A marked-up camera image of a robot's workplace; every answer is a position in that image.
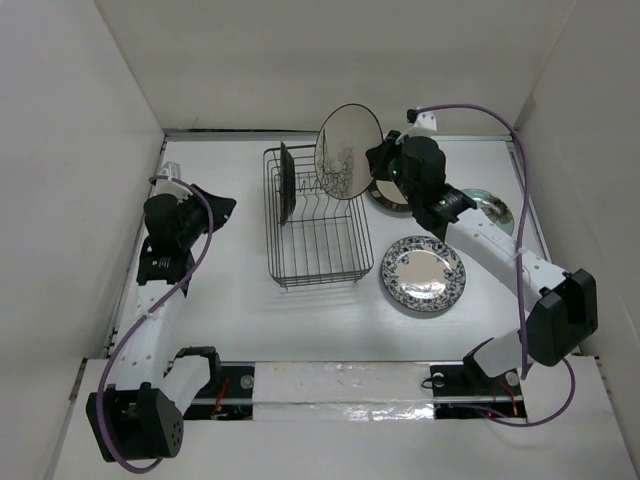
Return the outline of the tree pattern cream plate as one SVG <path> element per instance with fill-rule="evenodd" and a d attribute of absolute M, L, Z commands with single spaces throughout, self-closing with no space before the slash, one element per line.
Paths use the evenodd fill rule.
<path fill-rule="evenodd" d="M 337 200 L 364 193 L 373 181 L 366 152 L 382 142 L 379 121 L 369 108 L 349 103 L 335 109 L 315 145 L 314 167 L 322 189 Z"/>

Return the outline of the brown rimmed cream plate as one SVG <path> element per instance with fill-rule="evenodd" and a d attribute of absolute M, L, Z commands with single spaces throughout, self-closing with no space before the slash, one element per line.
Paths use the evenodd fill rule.
<path fill-rule="evenodd" d="M 287 146 L 280 143 L 280 200 L 281 211 L 279 223 L 285 225 L 293 214 L 296 206 L 296 174 L 294 158 Z"/>

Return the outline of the teal flower plate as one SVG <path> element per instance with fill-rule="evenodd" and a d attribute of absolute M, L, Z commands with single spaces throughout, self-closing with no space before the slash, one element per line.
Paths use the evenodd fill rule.
<path fill-rule="evenodd" d="M 463 189 L 463 192 L 476 202 L 485 215 L 508 235 L 515 227 L 513 213 L 509 206 L 498 196 L 483 189 Z"/>

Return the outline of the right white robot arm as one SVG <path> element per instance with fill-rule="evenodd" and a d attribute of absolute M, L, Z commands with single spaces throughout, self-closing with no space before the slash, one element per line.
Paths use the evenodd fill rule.
<path fill-rule="evenodd" d="M 366 152 L 376 180 L 393 182 L 412 216 L 440 241 L 467 254 L 518 299 L 518 328 L 492 337 L 463 359 L 462 381 L 484 393 L 498 376 L 534 363 L 552 367 L 598 328 L 595 278 L 538 257 L 502 231 L 468 195 L 446 181 L 446 157 L 429 137 L 392 132 Z"/>

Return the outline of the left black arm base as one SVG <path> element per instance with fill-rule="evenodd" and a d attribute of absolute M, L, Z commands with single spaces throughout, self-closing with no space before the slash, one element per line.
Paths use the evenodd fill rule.
<path fill-rule="evenodd" d="M 223 363 L 221 380 L 202 388 L 184 414 L 185 420 L 253 419 L 254 363 Z"/>

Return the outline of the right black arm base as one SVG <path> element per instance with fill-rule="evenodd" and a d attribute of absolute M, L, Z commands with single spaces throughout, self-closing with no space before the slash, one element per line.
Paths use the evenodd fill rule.
<path fill-rule="evenodd" d="M 499 377 L 471 381 L 463 376 L 463 367 L 461 363 L 432 364 L 422 387 L 430 390 L 433 396 L 523 396 L 516 369 L 509 370 Z M 436 420 L 525 420 L 527 411 L 524 400 L 511 403 L 434 403 L 434 416 Z"/>

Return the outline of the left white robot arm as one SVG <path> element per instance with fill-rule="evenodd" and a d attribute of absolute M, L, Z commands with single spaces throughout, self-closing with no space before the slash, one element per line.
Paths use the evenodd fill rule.
<path fill-rule="evenodd" d="M 192 248 L 199 238 L 210 243 L 237 205 L 181 180 L 152 181 L 157 191 L 143 205 L 147 236 L 139 255 L 134 321 L 86 404 L 103 459 L 137 475 L 179 453 L 192 401 L 197 394 L 216 394 L 224 383 L 215 347 L 174 350 L 171 338 L 204 259 Z"/>

